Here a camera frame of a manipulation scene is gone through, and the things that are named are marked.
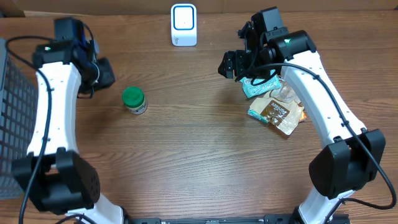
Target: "crate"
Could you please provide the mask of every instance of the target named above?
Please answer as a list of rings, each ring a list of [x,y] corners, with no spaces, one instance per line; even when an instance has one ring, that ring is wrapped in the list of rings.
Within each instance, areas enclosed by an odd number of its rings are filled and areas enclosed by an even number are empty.
[[[8,56],[0,39],[0,199],[19,198],[22,190],[11,175],[11,162],[26,156],[32,140],[38,91]]]

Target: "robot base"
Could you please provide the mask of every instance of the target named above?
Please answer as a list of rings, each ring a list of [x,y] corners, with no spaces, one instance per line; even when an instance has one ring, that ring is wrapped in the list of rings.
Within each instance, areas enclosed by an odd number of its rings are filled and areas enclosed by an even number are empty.
[[[292,214],[265,215],[264,217],[242,218],[192,218],[177,220],[161,220],[159,218],[132,219],[128,224],[301,224],[299,221],[289,222]],[[348,215],[334,215],[329,224],[350,224]]]

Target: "food package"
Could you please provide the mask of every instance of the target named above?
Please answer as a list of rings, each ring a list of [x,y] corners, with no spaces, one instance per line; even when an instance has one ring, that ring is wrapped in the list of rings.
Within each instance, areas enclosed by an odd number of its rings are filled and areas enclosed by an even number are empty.
[[[265,123],[270,122],[286,135],[292,134],[298,123],[306,118],[304,107],[293,89],[285,81],[282,87],[256,98],[248,115]]]
[[[251,84],[251,78],[242,78],[241,83],[242,83],[242,89],[244,94],[246,95],[247,98],[252,98],[254,96],[261,95],[269,90],[275,90],[280,88],[282,85],[279,82],[278,76],[272,77],[270,80],[266,81],[265,83],[258,85],[258,86],[253,86]],[[260,83],[264,81],[262,78],[257,78],[253,82],[254,84]]]

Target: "green lid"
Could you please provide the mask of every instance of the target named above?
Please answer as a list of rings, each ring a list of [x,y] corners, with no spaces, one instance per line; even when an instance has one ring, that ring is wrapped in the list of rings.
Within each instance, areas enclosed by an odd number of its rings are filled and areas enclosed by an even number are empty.
[[[130,108],[137,108],[144,102],[145,97],[142,90],[135,86],[130,86],[123,91],[123,103]]]

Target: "wooden table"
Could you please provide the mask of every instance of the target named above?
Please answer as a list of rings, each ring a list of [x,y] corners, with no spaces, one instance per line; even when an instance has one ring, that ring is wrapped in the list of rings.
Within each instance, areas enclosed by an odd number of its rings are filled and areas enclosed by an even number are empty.
[[[289,138],[246,115],[241,85],[217,74],[227,50],[243,49],[236,30],[252,14],[198,16],[198,45],[174,47],[164,16],[82,17],[108,57],[117,82],[92,100],[78,100],[81,156],[101,179],[101,191],[133,217],[248,217],[291,213],[312,183],[308,164],[320,152],[312,122]],[[382,167],[398,187],[398,13],[283,13],[290,31],[306,30],[327,72],[355,115],[387,139]],[[52,18],[1,19],[0,35],[53,37]],[[20,41],[30,58],[40,42]],[[33,72],[22,66],[30,77]],[[121,94],[139,86],[149,102],[139,116]],[[354,195],[378,204],[391,196],[381,177]],[[21,200],[0,204],[0,222],[17,223]],[[397,210],[349,203],[338,212],[353,223],[396,223]],[[54,223],[30,203],[26,223]]]

